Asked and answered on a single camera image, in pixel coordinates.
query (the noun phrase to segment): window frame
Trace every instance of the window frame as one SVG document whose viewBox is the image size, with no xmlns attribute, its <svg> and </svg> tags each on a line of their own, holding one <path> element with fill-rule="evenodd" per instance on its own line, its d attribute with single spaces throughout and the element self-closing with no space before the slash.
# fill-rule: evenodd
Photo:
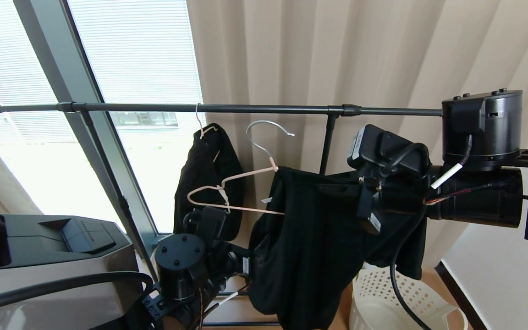
<svg viewBox="0 0 528 330">
<path fill-rule="evenodd" d="M 103 103 L 68 2 L 13 0 L 13 4 L 58 102 Z M 159 234 L 155 227 L 111 116 L 107 112 L 90 113 L 117 188 L 82 115 L 65 113 L 65 116 L 136 251 L 155 278 L 150 256 L 153 247 L 166 234 Z M 132 224 L 128 221 L 127 210 L 122 207 L 124 204 L 132 214 Z"/>
</svg>

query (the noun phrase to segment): wooden floor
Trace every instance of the wooden floor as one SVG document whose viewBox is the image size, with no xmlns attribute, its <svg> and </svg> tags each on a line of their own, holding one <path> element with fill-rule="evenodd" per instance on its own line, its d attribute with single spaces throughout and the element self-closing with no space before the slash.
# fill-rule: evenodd
<svg viewBox="0 0 528 330">
<path fill-rule="evenodd" d="M 423 282 L 435 290 L 443 299 L 457 305 L 446 285 L 441 280 L 434 268 L 423 269 Z M 348 330 L 350 307 L 352 305 L 352 286 L 349 286 L 341 296 L 339 311 L 330 326 L 330 330 Z M 237 297 L 216 309 L 205 322 L 237 322 L 237 321 L 276 321 L 273 315 L 262 315 L 250 304 L 247 297 Z M 462 330 L 463 321 L 459 312 L 448 315 L 449 330 Z M 233 328 L 234 330 L 278 330 L 280 326 L 258 326 Z"/>
</svg>

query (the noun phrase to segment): hanger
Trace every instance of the hanger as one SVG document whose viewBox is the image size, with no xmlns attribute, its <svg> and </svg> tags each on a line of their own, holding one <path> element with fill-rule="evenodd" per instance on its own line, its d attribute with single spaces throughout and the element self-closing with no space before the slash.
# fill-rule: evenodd
<svg viewBox="0 0 528 330">
<path fill-rule="evenodd" d="M 201 123 L 201 119 L 199 119 L 199 104 L 201 104 L 201 103 L 197 103 L 197 105 L 195 106 L 195 117 L 197 117 L 197 121 L 199 122 L 199 129 L 201 130 L 201 139 L 203 139 L 203 137 L 205 136 L 205 133 L 209 132 L 210 130 L 217 131 L 217 127 L 211 126 L 208 129 L 203 130 L 203 123 Z"/>
<path fill-rule="evenodd" d="M 254 170 L 254 171 L 250 171 L 250 172 L 246 172 L 246 173 L 241 173 L 240 175 L 230 176 L 230 177 L 224 178 L 224 180 L 221 182 L 220 186 L 215 186 L 215 187 L 214 186 L 203 186 L 203 187 L 199 187 L 199 188 L 197 188 L 195 190 L 192 190 L 192 192 L 189 192 L 187 194 L 187 200 L 189 202 L 191 202 L 194 205 L 221 207 L 221 208 L 228 209 L 228 211 L 231 211 L 231 209 L 241 209 L 242 211 L 253 211 L 253 212 L 260 212 L 260 213 L 270 213 L 271 215 L 284 215 L 284 213 L 276 212 L 276 211 L 268 211 L 267 209 L 250 209 L 248 207 L 230 206 L 228 197 L 226 195 L 225 188 L 226 188 L 226 182 L 228 182 L 228 181 L 234 180 L 236 178 L 247 177 L 247 176 L 251 176 L 251 175 L 257 175 L 258 173 L 264 173 L 264 172 L 269 172 L 269 171 L 275 171 L 275 172 L 278 171 L 278 166 L 274 162 L 274 159 L 272 158 L 272 155 L 270 155 L 270 152 L 268 152 L 268 150 L 266 150 L 266 148 L 264 148 L 264 147 L 260 146 L 259 144 L 255 143 L 254 140 L 252 139 L 252 127 L 255 126 L 255 125 L 261 124 L 261 123 L 272 124 L 272 125 L 278 127 L 279 129 L 281 129 L 281 131 L 283 131 L 283 133 L 285 133 L 286 135 L 295 136 L 295 134 L 287 131 L 284 127 L 282 127 L 281 125 L 275 123 L 274 121 L 254 121 L 253 123 L 248 125 L 248 127 L 246 128 L 247 138 L 250 140 L 250 143 L 253 146 L 255 146 L 256 148 L 259 148 L 260 150 L 263 150 L 268 155 L 268 160 L 270 161 L 270 167 L 267 167 L 266 169 Z M 193 201 L 191 199 L 191 195 L 193 195 L 194 193 L 200 192 L 202 190 L 206 190 L 206 189 L 217 190 L 218 192 L 220 192 L 221 196 L 225 200 L 225 205 L 199 203 L 199 202 Z"/>
</svg>

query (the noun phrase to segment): white blind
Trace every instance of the white blind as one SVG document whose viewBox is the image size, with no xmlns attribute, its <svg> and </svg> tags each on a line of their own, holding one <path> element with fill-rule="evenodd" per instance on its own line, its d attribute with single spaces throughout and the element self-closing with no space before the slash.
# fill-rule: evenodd
<svg viewBox="0 0 528 330">
<path fill-rule="evenodd" d="M 69 0 L 69 6 L 106 102 L 202 102 L 184 0 Z"/>
<path fill-rule="evenodd" d="M 56 103 L 46 76 L 11 0 L 0 0 L 0 104 Z M 0 115 L 0 143 L 73 142 L 75 136 L 59 112 Z"/>
</svg>

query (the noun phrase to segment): black clothing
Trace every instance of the black clothing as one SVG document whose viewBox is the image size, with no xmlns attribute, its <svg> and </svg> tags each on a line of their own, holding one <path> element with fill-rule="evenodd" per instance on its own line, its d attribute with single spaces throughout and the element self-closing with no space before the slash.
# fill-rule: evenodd
<svg viewBox="0 0 528 330">
<path fill-rule="evenodd" d="M 368 234 L 353 206 L 316 188 L 339 183 L 281 167 L 268 209 L 285 215 L 264 214 L 252 230 L 253 282 L 248 295 L 261 313 L 277 314 L 283 329 L 327 329 L 341 293 L 364 261 L 388 266 L 396 245 L 413 226 L 413 215 L 391 214 L 383 219 L 380 234 Z M 421 278 L 426 228 L 423 221 L 400 253 L 397 269 L 411 278 Z"/>
<path fill-rule="evenodd" d="M 187 194 L 202 186 L 217 186 L 224 178 L 240 175 L 243 173 L 239 159 L 227 133 L 217 124 L 209 124 L 216 127 L 205 133 L 201 139 L 201 131 L 195 132 L 194 140 L 189 150 L 187 162 L 181 169 L 181 177 L 178 188 L 174 195 L 174 232 L 182 233 L 183 219 L 193 209 L 203 209 L 203 206 L 191 204 L 187 200 Z M 226 182 L 225 192 L 229 199 L 229 205 L 243 206 L 245 179 L 237 178 Z M 207 204 L 225 205 L 225 200 L 217 190 L 207 189 L 197 192 L 191 196 L 193 201 Z M 235 239 L 242 220 L 242 211 L 232 209 L 228 216 L 228 230 L 221 237 L 222 240 Z"/>
</svg>

